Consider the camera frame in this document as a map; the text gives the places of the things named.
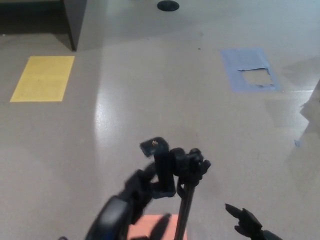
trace floor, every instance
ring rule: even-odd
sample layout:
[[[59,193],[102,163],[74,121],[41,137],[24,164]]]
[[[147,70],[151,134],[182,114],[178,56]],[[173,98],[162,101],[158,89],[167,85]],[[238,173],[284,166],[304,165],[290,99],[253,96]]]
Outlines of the floor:
[[[0,36],[0,238],[84,239],[150,161],[139,143],[162,136],[212,162],[188,239],[244,239],[224,203],[284,240],[319,239],[320,2],[180,0],[172,13],[156,3],[88,1],[76,53],[57,35]],[[230,89],[219,49],[245,47],[264,49],[283,92]],[[10,103],[28,57],[70,54],[63,102]]]

